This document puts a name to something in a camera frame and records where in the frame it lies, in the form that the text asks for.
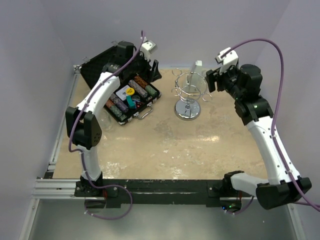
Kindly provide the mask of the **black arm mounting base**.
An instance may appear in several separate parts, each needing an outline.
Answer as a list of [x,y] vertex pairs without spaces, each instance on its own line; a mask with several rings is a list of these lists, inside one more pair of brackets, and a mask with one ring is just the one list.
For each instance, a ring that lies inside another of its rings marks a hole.
[[222,190],[222,180],[217,179],[102,179],[95,182],[97,189],[87,180],[76,182],[74,195],[78,198],[100,198],[106,200],[107,208],[119,208],[130,204],[131,193],[134,204],[142,205],[205,205],[220,207],[223,198],[237,198],[239,193]]

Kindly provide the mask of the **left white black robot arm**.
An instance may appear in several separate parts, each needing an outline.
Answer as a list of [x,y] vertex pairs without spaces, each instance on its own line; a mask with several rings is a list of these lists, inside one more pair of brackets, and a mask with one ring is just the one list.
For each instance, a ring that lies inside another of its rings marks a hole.
[[77,106],[66,109],[65,123],[69,151],[79,152],[81,159],[80,186],[92,196],[99,196],[104,190],[97,150],[102,137],[98,116],[116,91],[128,86],[134,77],[141,77],[147,83],[161,79],[159,62],[150,63],[156,48],[147,39],[138,47],[121,41],[80,67],[90,92]]

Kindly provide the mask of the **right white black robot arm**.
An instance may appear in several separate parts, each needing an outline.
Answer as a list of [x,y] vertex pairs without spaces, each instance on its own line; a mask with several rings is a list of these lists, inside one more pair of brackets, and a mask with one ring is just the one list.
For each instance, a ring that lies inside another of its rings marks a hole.
[[277,131],[272,129],[274,113],[260,95],[261,69],[252,64],[232,65],[224,73],[220,73],[220,69],[207,71],[205,80],[209,92],[225,91],[234,99],[235,111],[255,140],[267,171],[267,179],[241,170],[226,173],[220,191],[230,197],[239,191],[248,193],[257,197],[265,210],[301,199],[312,183],[308,177],[301,177],[276,136]]

